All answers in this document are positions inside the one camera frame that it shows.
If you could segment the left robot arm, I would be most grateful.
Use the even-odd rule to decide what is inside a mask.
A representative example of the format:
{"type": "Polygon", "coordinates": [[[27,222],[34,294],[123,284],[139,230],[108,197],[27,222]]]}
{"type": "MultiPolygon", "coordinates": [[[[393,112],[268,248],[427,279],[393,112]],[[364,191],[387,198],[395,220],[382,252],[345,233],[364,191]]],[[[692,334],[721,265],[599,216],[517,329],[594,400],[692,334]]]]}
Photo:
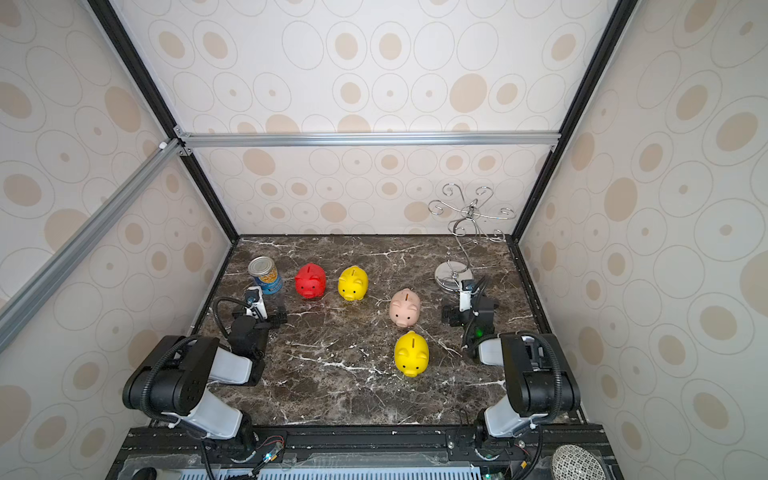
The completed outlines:
{"type": "Polygon", "coordinates": [[[122,402],[201,440],[252,448],[257,436],[250,415],[229,406],[209,385],[257,385],[270,332],[286,323],[288,312],[283,305],[268,312],[256,287],[243,299],[214,299],[211,313],[220,335],[163,337],[126,381],[122,402]]]}

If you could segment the pink piggy bank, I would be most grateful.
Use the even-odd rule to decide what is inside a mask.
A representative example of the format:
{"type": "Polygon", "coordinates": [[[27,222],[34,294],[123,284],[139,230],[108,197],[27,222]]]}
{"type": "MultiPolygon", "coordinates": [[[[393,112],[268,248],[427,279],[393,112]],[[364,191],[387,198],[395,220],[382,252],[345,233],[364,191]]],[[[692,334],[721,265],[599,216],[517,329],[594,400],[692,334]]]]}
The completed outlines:
{"type": "Polygon", "coordinates": [[[389,316],[399,328],[414,326],[420,317],[422,301],[418,294],[409,288],[398,291],[391,299],[389,316]]]}

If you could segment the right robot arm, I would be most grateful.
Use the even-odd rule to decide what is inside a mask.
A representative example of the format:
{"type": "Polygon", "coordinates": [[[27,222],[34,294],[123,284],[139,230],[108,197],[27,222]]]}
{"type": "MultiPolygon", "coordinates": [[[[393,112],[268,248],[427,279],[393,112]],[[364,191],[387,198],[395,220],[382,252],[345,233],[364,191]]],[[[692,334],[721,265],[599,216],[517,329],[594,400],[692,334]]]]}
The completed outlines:
{"type": "Polygon", "coordinates": [[[498,303],[485,295],[460,294],[442,307],[441,320],[463,329],[462,350],[472,361],[501,367],[505,395],[475,421],[475,445],[490,437],[517,438],[577,409],[580,389],[555,335],[533,331],[498,333],[498,303]]]}

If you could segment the yellow piggy bank front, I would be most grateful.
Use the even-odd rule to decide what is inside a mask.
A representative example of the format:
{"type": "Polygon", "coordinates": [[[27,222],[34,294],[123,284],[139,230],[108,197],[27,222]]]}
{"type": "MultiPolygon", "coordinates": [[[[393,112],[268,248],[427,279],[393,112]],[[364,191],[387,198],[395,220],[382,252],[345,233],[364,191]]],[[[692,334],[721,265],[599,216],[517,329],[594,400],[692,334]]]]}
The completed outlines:
{"type": "Polygon", "coordinates": [[[414,331],[398,339],[394,347],[394,362],[406,377],[415,378],[424,373],[429,363],[429,347],[426,340],[414,331]]]}

